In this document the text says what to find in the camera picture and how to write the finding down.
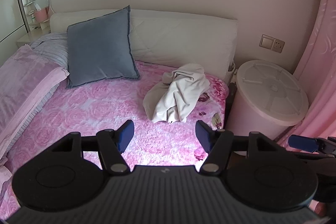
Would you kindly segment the wall switch and socket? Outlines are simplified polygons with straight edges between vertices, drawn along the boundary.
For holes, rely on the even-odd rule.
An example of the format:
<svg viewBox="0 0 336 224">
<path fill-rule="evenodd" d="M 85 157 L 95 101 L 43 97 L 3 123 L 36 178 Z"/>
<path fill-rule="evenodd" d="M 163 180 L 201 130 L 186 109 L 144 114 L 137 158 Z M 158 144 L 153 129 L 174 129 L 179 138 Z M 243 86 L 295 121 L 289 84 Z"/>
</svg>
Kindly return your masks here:
<svg viewBox="0 0 336 224">
<path fill-rule="evenodd" d="M 277 53 L 281 53 L 284 48 L 285 42 L 273 38 L 272 36 L 262 35 L 259 46 Z"/>
</svg>

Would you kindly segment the pink pillow near headboard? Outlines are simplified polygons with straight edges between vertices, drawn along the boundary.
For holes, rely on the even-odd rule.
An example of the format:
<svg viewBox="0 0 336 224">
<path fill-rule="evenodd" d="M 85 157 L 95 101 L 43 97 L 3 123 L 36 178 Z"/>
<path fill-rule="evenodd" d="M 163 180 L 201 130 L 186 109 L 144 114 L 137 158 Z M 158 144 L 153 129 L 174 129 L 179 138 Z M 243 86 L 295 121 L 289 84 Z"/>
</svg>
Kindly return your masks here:
<svg viewBox="0 0 336 224">
<path fill-rule="evenodd" d="M 67 67 L 64 32 L 21 46 L 1 66 L 1 157 L 68 77 Z"/>
</svg>

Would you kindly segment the cream white garment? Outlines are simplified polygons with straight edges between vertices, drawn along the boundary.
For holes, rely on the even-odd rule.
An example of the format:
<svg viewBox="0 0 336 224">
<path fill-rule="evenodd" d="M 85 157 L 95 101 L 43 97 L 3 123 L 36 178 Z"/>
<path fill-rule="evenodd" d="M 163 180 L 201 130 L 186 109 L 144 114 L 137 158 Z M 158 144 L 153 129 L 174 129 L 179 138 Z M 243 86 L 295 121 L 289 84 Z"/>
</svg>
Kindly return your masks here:
<svg viewBox="0 0 336 224">
<path fill-rule="evenodd" d="M 153 122 L 183 122 L 195 108 L 199 97 L 210 87 L 203 67 L 186 64 L 164 73 L 143 99 L 147 118 Z"/>
</svg>

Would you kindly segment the white bedside dresser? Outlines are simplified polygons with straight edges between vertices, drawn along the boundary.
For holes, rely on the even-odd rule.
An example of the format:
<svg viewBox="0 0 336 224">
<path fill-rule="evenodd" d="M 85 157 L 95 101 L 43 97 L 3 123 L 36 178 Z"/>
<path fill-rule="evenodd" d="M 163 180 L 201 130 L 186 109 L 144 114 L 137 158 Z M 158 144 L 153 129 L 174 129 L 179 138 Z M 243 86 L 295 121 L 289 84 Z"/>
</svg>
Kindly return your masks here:
<svg viewBox="0 0 336 224">
<path fill-rule="evenodd" d="M 24 36 L 22 36 L 17 41 L 17 46 L 20 48 L 25 44 L 30 44 L 33 41 L 37 40 L 43 35 L 49 34 L 51 32 L 50 29 L 50 19 L 47 16 L 46 20 L 42 22 L 38 22 L 37 19 L 33 16 L 33 14 L 29 14 L 31 17 L 31 23 L 29 23 L 29 32 L 27 32 Z"/>
</svg>

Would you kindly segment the pink curtain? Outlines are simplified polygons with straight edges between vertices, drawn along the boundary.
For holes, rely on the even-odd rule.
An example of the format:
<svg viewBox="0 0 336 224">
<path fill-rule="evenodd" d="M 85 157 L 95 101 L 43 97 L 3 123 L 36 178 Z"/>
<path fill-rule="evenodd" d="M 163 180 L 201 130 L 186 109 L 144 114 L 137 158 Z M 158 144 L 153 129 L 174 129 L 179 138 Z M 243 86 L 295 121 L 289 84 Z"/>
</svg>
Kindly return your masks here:
<svg viewBox="0 0 336 224">
<path fill-rule="evenodd" d="M 321 0 L 304 53 L 294 71 L 309 99 L 305 118 L 278 141 L 289 148 L 291 135 L 335 136 L 335 0 Z"/>
</svg>

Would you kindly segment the pink cup on dresser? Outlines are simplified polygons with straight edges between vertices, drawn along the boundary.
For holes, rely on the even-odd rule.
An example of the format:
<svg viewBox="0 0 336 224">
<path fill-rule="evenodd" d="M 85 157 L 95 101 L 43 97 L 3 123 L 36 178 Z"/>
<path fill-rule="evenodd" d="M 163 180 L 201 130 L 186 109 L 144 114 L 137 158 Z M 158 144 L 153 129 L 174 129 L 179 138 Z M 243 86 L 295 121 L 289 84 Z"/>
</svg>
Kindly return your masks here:
<svg viewBox="0 0 336 224">
<path fill-rule="evenodd" d="M 47 8 L 44 7 L 41 10 L 35 11 L 34 12 L 34 17 L 35 17 L 35 20 L 38 23 L 41 23 L 41 22 L 44 22 L 45 20 L 47 20 L 48 19 Z"/>
</svg>

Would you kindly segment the blue grey square cushion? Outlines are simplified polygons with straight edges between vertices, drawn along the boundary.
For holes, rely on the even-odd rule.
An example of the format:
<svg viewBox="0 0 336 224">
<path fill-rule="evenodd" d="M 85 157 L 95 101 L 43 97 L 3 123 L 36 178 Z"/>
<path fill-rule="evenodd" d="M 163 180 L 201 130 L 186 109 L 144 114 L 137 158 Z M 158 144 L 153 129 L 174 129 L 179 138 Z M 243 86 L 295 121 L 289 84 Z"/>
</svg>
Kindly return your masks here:
<svg viewBox="0 0 336 224">
<path fill-rule="evenodd" d="M 68 88 L 100 80 L 139 80 L 131 54 L 130 6 L 68 26 Z"/>
</svg>

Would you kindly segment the white padded headboard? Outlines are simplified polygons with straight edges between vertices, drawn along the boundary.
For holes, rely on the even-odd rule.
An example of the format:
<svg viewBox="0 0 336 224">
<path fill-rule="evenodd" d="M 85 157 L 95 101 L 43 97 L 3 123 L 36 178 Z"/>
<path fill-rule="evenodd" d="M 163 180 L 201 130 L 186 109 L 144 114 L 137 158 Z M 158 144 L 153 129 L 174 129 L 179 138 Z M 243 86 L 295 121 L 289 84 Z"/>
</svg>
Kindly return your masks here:
<svg viewBox="0 0 336 224">
<path fill-rule="evenodd" d="M 56 13 L 51 31 L 65 32 L 68 26 L 110 14 L 116 10 Z M 204 71 L 225 80 L 234 65 L 236 20 L 214 16 L 130 8 L 130 47 L 134 62 L 178 68 L 199 64 Z"/>
</svg>

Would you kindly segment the pink floral bed blanket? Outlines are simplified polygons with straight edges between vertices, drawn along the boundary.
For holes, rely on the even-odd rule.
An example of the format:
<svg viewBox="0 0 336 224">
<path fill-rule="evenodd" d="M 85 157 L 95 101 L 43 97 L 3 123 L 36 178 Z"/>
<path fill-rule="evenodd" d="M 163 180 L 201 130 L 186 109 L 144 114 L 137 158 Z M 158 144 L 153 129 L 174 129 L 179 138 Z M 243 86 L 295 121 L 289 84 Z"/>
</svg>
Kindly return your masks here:
<svg viewBox="0 0 336 224">
<path fill-rule="evenodd" d="M 203 93 L 185 123 L 153 123 L 142 106 L 146 93 L 171 67 L 137 62 L 141 78 L 102 80 L 69 89 L 60 83 L 53 96 L 33 118 L 7 153 L 6 168 L 14 173 L 20 166 L 54 144 L 64 135 L 78 131 L 84 136 L 104 129 L 117 129 L 128 119 L 134 122 L 134 137 L 123 153 L 130 167 L 135 165 L 194 165 L 200 167 L 207 154 L 195 136 L 195 124 L 202 120 L 214 129 L 224 122 L 228 86 L 208 76 Z"/>
</svg>

